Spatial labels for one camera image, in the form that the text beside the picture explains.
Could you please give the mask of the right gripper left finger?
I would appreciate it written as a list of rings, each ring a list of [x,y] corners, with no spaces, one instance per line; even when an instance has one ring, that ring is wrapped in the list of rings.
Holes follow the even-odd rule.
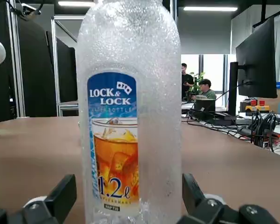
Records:
[[[65,175],[44,200],[30,202],[10,215],[0,209],[0,224],[62,224],[76,199],[76,177]]]

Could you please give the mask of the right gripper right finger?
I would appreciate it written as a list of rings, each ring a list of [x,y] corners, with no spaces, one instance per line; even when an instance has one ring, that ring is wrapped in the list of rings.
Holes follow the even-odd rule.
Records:
[[[192,174],[182,175],[182,199],[187,215],[181,224],[278,224],[272,214],[255,204],[244,204],[234,210],[215,195],[202,192]]]

